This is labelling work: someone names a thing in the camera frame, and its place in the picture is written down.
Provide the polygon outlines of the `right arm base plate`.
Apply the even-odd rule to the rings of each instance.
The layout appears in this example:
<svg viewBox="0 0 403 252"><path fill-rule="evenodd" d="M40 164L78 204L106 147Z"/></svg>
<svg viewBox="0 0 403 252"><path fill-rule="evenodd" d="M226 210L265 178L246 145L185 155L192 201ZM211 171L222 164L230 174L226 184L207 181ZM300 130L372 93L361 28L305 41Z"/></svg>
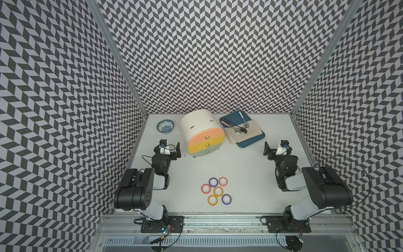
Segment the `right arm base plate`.
<svg viewBox="0 0 403 252"><path fill-rule="evenodd" d="M308 220L287 220L283 216L266 216L266 225L269 233L311 233L311 227Z"/></svg>

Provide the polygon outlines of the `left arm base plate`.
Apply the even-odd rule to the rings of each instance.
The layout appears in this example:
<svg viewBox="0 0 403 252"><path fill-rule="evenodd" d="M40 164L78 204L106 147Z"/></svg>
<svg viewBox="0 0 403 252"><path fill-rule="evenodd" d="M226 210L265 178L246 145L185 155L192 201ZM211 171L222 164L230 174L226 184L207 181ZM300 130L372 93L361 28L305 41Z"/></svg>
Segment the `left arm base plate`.
<svg viewBox="0 0 403 252"><path fill-rule="evenodd" d="M173 224L173 233L183 231L184 216L169 216L166 220L144 220L141 233L162 234L169 224Z"/></svg>

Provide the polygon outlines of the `purple tape roll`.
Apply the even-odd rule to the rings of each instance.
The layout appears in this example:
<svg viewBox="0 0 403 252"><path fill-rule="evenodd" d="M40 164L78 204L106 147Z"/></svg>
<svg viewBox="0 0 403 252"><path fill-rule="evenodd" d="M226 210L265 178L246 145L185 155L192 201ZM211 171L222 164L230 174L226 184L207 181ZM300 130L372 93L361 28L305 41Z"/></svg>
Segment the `purple tape roll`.
<svg viewBox="0 0 403 252"><path fill-rule="evenodd" d="M221 197L221 201L224 205L230 205L232 203L232 197L229 194L224 194Z"/></svg>
<svg viewBox="0 0 403 252"><path fill-rule="evenodd" d="M219 180L215 177L212 177L209 179L208 183L211 188L216 188L219 185Z"/></svg>

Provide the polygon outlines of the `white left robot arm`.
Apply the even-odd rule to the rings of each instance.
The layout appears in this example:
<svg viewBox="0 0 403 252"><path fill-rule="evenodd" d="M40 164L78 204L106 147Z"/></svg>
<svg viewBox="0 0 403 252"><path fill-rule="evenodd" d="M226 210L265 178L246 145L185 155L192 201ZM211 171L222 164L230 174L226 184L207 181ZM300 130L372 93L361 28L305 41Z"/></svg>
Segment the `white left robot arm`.
<svg viewBox="0 0 403 252"><path fill-rule="evenodd" d="M166 190L170 184L169 169L172 161L182 156L180 143L175 146L161 139L154 148L151 167L127 169L113 198L118 210L134 210L146 221L169 224L169 216L164 205L152 200L154 191Z"/></svg>

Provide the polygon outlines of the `yellow drawer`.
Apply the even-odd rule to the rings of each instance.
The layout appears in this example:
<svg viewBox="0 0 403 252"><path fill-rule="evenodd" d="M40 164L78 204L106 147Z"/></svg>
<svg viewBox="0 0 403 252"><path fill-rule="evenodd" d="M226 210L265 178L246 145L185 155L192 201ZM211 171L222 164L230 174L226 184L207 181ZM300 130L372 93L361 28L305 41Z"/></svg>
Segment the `yellow drawer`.
<svg viewBox="0 0 403 252"><path fill-rule="evenodd" d="M224 142L224 139L224 135L215 138L204 139L202 141L199 141L198 143L189 144L187 149L190 154L193 154L207 148L221 145Z"/></svg>

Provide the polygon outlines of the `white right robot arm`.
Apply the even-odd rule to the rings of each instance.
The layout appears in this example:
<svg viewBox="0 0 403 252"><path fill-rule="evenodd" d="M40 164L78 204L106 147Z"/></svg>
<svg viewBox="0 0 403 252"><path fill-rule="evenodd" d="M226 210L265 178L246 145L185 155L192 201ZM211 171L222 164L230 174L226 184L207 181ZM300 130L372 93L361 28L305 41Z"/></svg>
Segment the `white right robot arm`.
<svg viewBox="0 0 403 252"><path fill-rule="evenodd" d="M268 216L270 227L285 231L302 230L317 214L352 204L351 189L331 167L305 167L297 172L299 158L292 154L289 141L281 140L276 149L265 142L263 155L275 163L276 183L281 191L307 190L309 194L296 204L287 206L281 218Z"/></svg>

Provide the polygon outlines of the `pink top drawer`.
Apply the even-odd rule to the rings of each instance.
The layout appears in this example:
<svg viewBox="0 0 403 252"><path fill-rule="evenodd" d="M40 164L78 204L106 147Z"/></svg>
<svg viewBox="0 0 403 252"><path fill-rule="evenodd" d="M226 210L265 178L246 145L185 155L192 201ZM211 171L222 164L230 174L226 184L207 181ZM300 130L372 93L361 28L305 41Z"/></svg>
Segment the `pink top drawer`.
<svg viewBox="0 0 403 252"><path fill-rule="evenodd" d="M202 142L207 141L211 146L217 145L218 143L223 143L225 134L221 128L211 128L203 130L194 136L192 136L188 142L189 146L193 146Z"/></svg>

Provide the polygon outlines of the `white drawer cabinet shell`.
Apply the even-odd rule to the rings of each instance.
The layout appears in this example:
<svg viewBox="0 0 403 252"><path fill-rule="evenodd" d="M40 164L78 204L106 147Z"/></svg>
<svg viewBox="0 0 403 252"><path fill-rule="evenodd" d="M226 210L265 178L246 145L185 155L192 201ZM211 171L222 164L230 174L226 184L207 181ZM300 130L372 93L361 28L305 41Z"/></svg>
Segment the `white drawer cabinet shell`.
<svg viewBox="0 0 403 252"><path fill-rule="evenodd" d="M180 129L186 142L189 142L196 134L212 128L220 128L220 126L213 114L207 109L192 111L180 121Z"/></svg>

